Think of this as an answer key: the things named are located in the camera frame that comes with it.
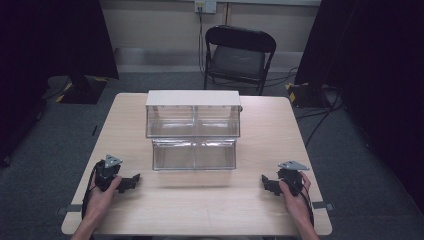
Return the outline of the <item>white-topped clear storage cabinet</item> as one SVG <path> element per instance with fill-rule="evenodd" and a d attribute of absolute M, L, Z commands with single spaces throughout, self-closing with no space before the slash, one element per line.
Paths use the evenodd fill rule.
<path fill-rule="evenodd" d="M 151 90 L 148 92 L 145 107 L 158 105 L 240 105 L 237 91 L 228 90 Z M 171 137 L 154 139 L 236 139 L 235 137 Z"/>

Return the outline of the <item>person's right hand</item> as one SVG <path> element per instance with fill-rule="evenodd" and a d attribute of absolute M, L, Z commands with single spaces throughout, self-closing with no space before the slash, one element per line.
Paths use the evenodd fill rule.
<path fill-rule="evenodd" d="M 293 216 L 308 215 L 310 219 L 309 188 L 311 182 L 303 172 L 301 172 L 300 175 L 303 180 L 303 188 L 297 196 L 291 194 L 289 186 L 284 181 L 280 181 L 279 186 L 285 199 L 287 211 L 292 218 Z"/>

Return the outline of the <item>black curtain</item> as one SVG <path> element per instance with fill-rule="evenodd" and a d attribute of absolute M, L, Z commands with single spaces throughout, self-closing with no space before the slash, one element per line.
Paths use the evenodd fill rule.
<path fill-rule="evenodd" d="M 295 81 L 341 89 L 424 211 L 424 0 L 321 0 Z"/>
<path fill-rule="evenodd" d="M 100 0 L 0 0 L 0 167 L 71 75 L 118 77 Z"/>

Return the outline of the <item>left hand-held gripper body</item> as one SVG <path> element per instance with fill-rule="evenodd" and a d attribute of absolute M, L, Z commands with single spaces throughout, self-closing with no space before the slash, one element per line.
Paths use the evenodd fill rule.
<path fill-rule="evenodd" d="M 101 190 L 106 191 L 120 170 L 122 159 L 107 154 L 95 165 L 95 185 Z"/>

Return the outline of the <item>grey tape strip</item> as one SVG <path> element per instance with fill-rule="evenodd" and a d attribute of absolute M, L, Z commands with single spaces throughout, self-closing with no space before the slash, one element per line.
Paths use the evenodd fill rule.
<path fill-rule="evenodd" d="M 314 209 L 326 209 L 327 211 L 333 211 L 335 209 L 332 203 L 327 203 L 325 201 L 312 202 Z"/>
<path fill-rule="evenodd" d="M 81 204 L 69 204 L 67 206 L 58 207 L 56 210 L 57 214 L 65 215 L 68 212 L 80 212 L 82 210 Z"/>

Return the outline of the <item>person's left hand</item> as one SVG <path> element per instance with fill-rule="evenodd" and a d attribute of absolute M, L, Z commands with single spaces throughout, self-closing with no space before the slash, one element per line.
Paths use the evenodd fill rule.
<path fill-rule="evenodd" d="M 119 186 L 122 181 L 121 176 L 116 176 L 109 188 L 105 191 L 101 191 L 96 185 L 95 180 L 91 181 L 89 187 L 89 200 L 87 204 L 87 209 L 84 218 L 90 220 L 100 221 L 106 214 L 109 209 L 112 199 L 114 196 L 114 191 Z"/>

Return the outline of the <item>black folding chair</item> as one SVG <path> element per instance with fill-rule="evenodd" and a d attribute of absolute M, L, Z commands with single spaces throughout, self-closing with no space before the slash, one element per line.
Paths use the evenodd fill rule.
<path fill-rule="evenodd" d="M 208 78 L 227 79 L 256 86 L 263 93 L 276 41 L 263 31 L 217 25 L 205 34 L 206 64 L 204 89 Z"/>

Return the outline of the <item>clear plastic drawer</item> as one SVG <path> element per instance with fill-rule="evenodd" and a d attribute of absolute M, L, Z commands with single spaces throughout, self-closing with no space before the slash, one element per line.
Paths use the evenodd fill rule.
<path fill-rule="evenodd" d="M 153 166 L 164 170 L 233 170 L 236 139 L 154 139 Z"/>
<path fill-rule="evenodd" d="M 146 107 L 146 137 L 235 137 L 240 105 L 158 105 Z"/>

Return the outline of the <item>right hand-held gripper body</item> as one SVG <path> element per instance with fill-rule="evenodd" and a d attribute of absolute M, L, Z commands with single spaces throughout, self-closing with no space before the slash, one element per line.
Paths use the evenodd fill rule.
<path fill-rule="evenodd" d="M 300 171 L 308 171 L 309 168 L 294 160 L 279 163 L 278 166 L 280 167 L 280 170 L 277 172 L 278 177 L 289 186 L 291 194 L 297 196 L 303 188 Z"/>

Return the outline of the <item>black stand base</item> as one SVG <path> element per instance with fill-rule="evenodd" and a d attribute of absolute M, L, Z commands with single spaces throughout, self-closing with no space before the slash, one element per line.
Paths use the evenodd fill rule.
<path fill-rule="evenodd" d="M 314 88 L 309 83 L 285 85 L 288 97 L 293 106 L 298 108 L 327 108 L 332 104 L 321 88 Z"/>
<path fill-rule="evenodd" d="M 108 81 L 105 78 L 71 75 L 71 82 L 65 87 L 57 103 L 95 105 Z"/>

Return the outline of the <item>white wall outlet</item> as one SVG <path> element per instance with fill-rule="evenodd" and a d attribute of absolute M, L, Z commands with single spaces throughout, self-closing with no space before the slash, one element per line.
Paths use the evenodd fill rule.
<path fill-rule="evenodd" d="M 194 9 L 196 13 L 215 14 L 217 2 L 214 0 L 195 0 Z"/>

